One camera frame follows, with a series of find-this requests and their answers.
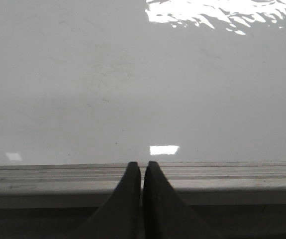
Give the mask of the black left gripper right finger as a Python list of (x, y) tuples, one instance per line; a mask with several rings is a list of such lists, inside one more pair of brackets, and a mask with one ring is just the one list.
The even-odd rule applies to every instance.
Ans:
[(147, 239), (223, 238), (182, 201), (155, 161), (146, 168), (142, 204)]

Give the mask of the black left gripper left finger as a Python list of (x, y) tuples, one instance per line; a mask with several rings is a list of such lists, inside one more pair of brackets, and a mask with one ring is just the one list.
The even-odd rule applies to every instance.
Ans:
[(138, 231), (141, 172), (137, 162), (128, 163), (113, 193), (71, 239), (135, 239)]

